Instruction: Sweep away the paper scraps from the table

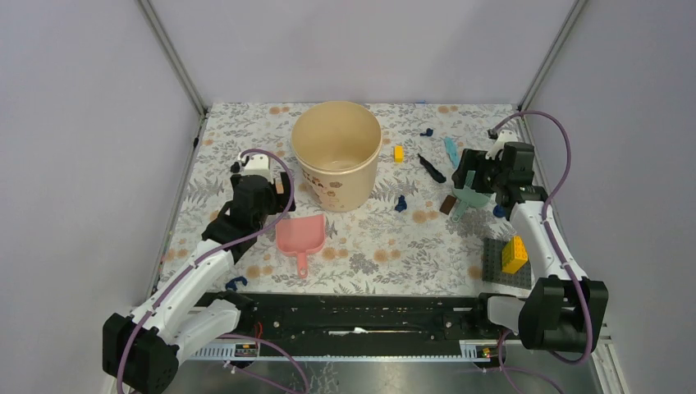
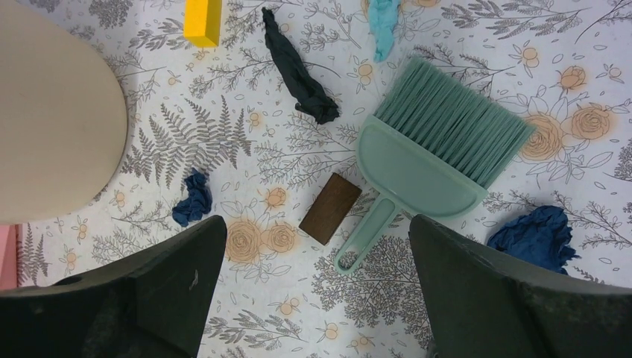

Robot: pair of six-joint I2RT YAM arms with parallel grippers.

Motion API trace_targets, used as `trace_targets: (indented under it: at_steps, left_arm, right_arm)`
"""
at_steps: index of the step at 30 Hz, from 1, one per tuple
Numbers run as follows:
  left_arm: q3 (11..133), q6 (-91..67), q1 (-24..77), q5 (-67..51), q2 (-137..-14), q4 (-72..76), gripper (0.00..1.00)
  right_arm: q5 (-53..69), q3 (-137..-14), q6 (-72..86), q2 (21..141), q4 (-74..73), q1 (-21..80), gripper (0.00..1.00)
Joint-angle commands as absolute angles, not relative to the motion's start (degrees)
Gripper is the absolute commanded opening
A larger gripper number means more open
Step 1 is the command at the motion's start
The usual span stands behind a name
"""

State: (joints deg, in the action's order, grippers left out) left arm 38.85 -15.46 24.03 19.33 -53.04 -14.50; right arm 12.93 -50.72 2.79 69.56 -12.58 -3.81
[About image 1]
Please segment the green hand brush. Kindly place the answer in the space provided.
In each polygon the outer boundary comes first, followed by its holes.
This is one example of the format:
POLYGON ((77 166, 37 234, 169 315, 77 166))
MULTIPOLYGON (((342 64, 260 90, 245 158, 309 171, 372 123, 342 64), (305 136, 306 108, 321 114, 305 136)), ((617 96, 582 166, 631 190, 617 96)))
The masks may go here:
POLYGON ((459 222, 465 211, 469 208, 482 208, 488 204, 490 194, 476 192, 471 188, 474 183, 475 171, 468 171, 465 185, 461 189, 453 188, 452 194, 456 197, 457 205, 451 216, 453 222, 459 222))

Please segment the pink plastic dustpan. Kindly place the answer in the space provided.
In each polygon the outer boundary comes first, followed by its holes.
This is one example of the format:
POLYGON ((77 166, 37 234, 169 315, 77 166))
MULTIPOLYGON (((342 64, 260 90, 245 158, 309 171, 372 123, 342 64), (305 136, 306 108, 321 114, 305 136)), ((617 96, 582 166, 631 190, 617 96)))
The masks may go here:
POLYGON ((282 219, 275 227, 277 249, 285 256, 295 257, 298 276, 309 274, 308 256, 318 253, 326 239, 323 214, 282 219))

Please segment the black paper strip scrap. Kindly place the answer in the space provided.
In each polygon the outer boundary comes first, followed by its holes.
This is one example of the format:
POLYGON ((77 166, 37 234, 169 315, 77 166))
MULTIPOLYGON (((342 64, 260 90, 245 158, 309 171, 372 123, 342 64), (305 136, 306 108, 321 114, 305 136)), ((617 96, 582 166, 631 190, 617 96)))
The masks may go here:
POLYGON ((440 184, 446 182, 446 177, 438 171, 433 164, 431 164, 423 155, 418 154, 419 163, 426 170, 426 172, 431 176, 431 178, 440 184))

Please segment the dark blue paper scrap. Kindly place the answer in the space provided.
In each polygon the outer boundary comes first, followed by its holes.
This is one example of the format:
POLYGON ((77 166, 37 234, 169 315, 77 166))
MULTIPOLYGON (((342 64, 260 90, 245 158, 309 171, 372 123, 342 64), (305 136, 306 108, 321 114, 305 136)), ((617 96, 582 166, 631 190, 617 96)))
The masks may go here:
POLYGON ((408 208, 408 205, 407 205, 407 202, 406 202, 406 200, 405 200, 405 196, 404 196, 404 195, 400 195, 400 196, 398 197, 397 204, 396 204, 396 206, 395 206, 395 210, 396 210, 398 213, 401 213, 401 212, 407 210, 407 208, 408 208))

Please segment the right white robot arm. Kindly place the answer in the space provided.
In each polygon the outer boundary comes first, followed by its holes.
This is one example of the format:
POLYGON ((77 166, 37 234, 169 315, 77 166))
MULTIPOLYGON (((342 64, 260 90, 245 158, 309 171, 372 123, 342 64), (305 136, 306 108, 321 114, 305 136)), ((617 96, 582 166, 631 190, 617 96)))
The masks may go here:
POLYGON ((456 189, 469 186, 493 194, 527 251, 536 279, 525 300, 489 295, 486 306, 472 313, 470 325, 490 338, 502 327, 519 336, 529 350, 578 353, 586 359, 595 349, 608 304, 604 282, 589 279, 560 235, 550 197, 533 184, 534 147, 505 143, 499 153, 464 149, 451 179, 456 189), (465 178, 474 179, 467 183, 465 178))

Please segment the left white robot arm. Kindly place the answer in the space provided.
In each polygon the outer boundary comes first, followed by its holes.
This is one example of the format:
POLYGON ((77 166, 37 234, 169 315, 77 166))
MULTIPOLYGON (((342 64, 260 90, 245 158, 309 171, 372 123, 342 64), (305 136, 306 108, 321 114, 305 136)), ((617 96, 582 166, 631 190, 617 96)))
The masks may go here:
POLYGON ((232 199, 204 229, 187 262, 142 305, 104 322, 102 368, 115 378, 118 392, 129 387, 161 393, 179 366, 207 342, 226 332, 245 337, 254 329, 253 313, 227 300, 215 300, 193 318, 188 315, 208 287, 269 230, 267 218, 280 221, 295 208, 287 172, 276 181, 234 175, 231 183, 232 199))

